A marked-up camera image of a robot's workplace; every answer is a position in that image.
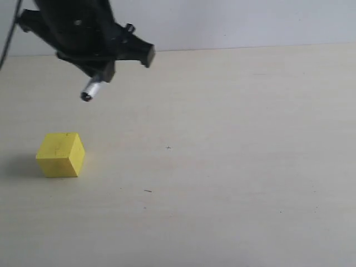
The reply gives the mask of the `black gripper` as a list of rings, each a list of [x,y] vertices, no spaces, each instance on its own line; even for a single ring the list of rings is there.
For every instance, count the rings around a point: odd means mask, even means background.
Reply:
[[[76,66],[90,78],[98,76],[110,83],[116,72],[114,60],[139,61],[149,68],[155,58],[155,46],[138,38],[134,25],[128,23],[123,27],[116,23],[110,1],[34,3],[36,10],[21,12],[20,27],[33,32],[57,51],[57,58]]]

